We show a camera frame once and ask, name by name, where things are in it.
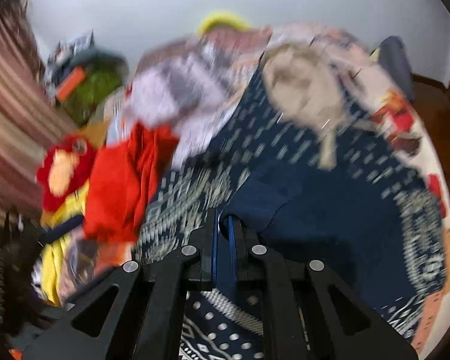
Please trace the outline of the navy patterned cloth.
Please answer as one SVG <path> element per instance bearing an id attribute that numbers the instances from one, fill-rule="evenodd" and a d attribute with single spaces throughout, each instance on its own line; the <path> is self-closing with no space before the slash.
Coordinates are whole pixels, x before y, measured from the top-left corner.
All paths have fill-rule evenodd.
<path id="1" fill-rule="evenodd" d="M 187 245 L 209 210 L 218 219 L 216 283 L 187 292 L 176 359 L 267 359 L 259 294 L 234 281 L 230 215 L 285 259 L 322 261 L 412 346 L 426 297 L 446 279 L 438 199 L 343 90 L 356 120 L 339 128 L 331 170 L 318 166 L 317 136 L 271 105 L 257 70 L 207 150 L 159 181 L 136 246 L 142 265 Z"/>

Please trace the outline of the yellow garment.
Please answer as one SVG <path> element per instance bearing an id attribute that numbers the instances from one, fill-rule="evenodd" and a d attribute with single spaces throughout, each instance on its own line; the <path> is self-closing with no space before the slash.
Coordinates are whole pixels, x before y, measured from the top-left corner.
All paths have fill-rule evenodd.
<path id="1" fill-rule="evenodd" d="M 57 225 L 64 224 L 75 215 L 84 214 L 88 190 L 89 181 L 86 181 L 80 189 L 68 195 L 55 212 L 45 211 L 41 217 L 41 224 L 47 228 L 55 228 Z M 44 295 L 44 300 L 51 302 L 55 306 L 61 304 L 59 289 L 62 265 L 65 251 L 70 243 L 71 234 L 67 233 L 65 236 L 60 236 L 57 241 L 53 241 L 52 244 L 47 244 L 41 253 L 41 291 Z"/>

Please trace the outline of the red garment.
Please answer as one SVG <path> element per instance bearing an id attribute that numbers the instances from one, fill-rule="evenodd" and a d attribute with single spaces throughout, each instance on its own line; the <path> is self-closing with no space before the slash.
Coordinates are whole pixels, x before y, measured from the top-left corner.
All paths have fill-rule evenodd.
<path id="1" fill-rule="evenodd" d="M 125 141 L 99 150 L 89 180 L 83 231 L 101 243 L 136 242 L 145 209 L 176 146 L 167 125 L 137 123 Z"/>

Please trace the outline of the red plush toy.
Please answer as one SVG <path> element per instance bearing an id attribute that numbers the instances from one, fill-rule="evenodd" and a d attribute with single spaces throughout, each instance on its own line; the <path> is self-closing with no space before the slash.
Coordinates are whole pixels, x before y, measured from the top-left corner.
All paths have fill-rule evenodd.
<path id="1" fill-rule="evenodd" d="M 43 189 L 42 209 L 54 212 L 80 189 L 92 173 L 97 149 L 80 135 L 68 135 L 48 150 L 35 174 Z"/>

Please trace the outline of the beige garment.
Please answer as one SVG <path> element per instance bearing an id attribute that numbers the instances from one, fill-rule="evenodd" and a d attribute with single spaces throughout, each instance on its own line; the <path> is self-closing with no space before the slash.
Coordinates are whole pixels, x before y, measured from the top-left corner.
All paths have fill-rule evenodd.
<path id="1" fill-rule="evenodd" d="M 282 119 L 316 135 L 318 166 L 333 169 L 338 129 L 353 125 L 356 119 L 329 60 L 305 43 L 285 43 L 266 50 L 260 67 L 271 105 Z"/>

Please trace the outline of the green camouflage bag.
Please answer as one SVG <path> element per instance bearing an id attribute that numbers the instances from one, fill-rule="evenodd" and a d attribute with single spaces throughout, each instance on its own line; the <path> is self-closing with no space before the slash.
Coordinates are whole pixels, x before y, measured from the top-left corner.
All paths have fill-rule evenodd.
<path id="1" fill-rule="evenodd" d="M 122 77 L 109 69 L 94 69 L 65 100 L 62 108 L 78 126 L 83 126 L 113 91 L 122 85 Z"/>

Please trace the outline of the printed bed sheet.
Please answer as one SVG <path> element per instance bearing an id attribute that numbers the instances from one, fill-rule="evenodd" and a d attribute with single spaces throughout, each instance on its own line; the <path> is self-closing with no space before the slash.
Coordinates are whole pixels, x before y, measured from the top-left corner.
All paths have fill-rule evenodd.
<path id="1" fill-rule="evenodd" d="M 121 95 L 101 149 L 128 139 L 137 123 L 148 129 L 167 125 L 178 145 L 162 176 L 180 169 L 204 153 L 231 119 L 255 72 L 262 70 L 264 52 L 285 43 L 305 43 L 329 60 L 341 87 L 364 110 L 370 130 L 385 139 L 401 164 L 421 175 L 438 199 L 444 240 L 447 213 L 441 178 L 421 122 L 385 69 L 351 35 L 333 28 L 292 24 L 243 32 L 215 29 L 148 53 Z M 426 298 L 450 289 L 445 240 L 444 248 L 445 282 Z"/>

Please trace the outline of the grey backpack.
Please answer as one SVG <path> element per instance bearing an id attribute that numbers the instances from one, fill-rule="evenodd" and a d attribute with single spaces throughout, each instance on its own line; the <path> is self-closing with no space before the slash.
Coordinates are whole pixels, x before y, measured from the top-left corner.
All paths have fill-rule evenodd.
<path id="1" fill-rule="evenodd" d="M 413 103 L 416 99 L 412 71 L 405 45 L 400 37 L 390 36 L 381 42 L 378 63 L 390 75 L 407 100 Z"/>

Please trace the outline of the yellow round object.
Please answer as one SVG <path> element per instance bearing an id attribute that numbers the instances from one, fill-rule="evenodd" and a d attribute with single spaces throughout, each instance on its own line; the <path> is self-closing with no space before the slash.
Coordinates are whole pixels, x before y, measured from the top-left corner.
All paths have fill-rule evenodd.
<path id="1" fill-rule="evenodd" d="M 247 31 L 252 28 L 251 24 L 242 16 L 229 10 L 216 10 L 207 15 L 198 25 L 196 34 L 202 36 L 216 28 L 235 29 L 236 31 Z"/>

